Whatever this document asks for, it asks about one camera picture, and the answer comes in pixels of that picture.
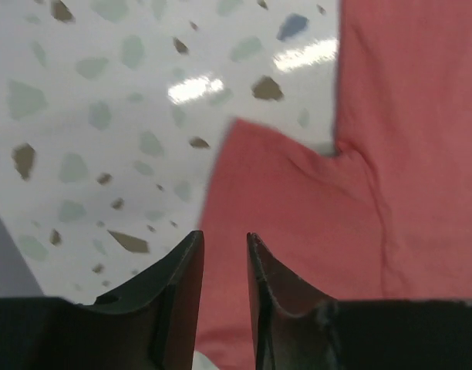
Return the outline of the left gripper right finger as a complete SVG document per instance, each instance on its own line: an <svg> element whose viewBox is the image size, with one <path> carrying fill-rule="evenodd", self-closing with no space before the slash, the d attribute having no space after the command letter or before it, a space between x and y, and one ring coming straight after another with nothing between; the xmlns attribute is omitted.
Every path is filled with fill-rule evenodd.
<svg viewBox="0 0 472 370"><path fill-rule="evenodd" d="M256 368L472 369L472 300L338 300L247 246Z"/></svg>

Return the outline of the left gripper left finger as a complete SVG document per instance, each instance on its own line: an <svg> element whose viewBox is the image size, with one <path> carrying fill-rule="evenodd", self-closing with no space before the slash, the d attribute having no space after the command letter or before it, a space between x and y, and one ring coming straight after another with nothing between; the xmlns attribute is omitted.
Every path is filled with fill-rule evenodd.
<svg viewBox="0 0 472 370"><path fill-rule="evenodd" d="M190 369L203 269L195 230L91 305L0 298L0 369Z"/></svg>

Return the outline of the red t shirt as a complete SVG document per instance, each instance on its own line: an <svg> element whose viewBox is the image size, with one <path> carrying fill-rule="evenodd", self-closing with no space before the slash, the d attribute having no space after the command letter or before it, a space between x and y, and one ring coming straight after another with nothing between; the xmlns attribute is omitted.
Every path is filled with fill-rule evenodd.
<svg viewBox="0 0 472 370"><path fill-rule="evenodd" d="M472 1L344 1L335 155L242 119L201 227L197 349L255 366L246 236L334 298L472 298Z"/></svg>

